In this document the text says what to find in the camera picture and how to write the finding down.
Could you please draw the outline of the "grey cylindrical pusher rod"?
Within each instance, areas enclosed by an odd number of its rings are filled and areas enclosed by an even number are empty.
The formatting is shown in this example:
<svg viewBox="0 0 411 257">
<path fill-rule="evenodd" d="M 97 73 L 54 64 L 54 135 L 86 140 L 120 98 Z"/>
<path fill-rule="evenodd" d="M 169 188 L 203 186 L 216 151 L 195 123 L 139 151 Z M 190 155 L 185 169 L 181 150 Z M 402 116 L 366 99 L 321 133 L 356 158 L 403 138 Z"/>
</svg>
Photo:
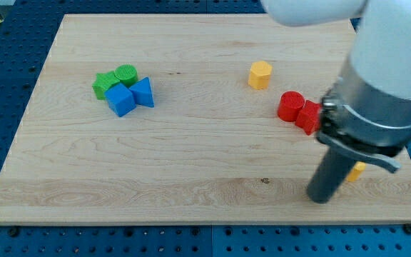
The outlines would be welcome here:
<svg viewBox="0 0 411 257">
<path fill-rule="evenodd" d="M 354 165 L 354 159 L 329 148 L 308 184 L 308 197 L 316 203 L 327 203 Z"/>
</svg>

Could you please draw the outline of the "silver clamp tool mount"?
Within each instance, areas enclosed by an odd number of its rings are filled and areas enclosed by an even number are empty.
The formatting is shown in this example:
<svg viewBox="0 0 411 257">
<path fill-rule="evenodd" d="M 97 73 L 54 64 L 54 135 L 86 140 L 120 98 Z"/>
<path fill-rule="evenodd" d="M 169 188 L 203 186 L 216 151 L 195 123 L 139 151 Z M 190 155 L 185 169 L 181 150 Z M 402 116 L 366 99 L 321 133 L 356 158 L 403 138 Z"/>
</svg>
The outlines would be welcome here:
<svg viewBox="0 0 411 257">
<path fill-rule="evenodd" d="M 322 160 L 322 173 L 349 173 L 347 162 L 365 162 L 395 173 L 394 157 L 411 140 L 411 97 L 379 89 L 357 72 L 350 58 L 322 97 L 317 139 L 337 160 Z"/>
</svg>

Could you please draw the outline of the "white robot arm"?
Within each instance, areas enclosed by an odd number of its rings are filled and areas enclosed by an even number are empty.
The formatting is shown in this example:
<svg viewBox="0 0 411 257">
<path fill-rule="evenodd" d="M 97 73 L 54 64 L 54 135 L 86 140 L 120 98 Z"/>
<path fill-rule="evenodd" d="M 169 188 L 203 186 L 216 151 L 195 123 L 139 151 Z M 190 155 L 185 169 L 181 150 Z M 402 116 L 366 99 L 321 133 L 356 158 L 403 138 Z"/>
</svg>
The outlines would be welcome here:
<svg viewBox="0 0 411 257">
<path fill-rule="evenodd" d="M 395 172 L 411 141 L 411 0 L 262 0 L 284 26 L 359 19 L 336 82 L 322 97 L 316 138 L 328 146 L 308 197 L 326 203 L 358 162 Z"/>
</svg>

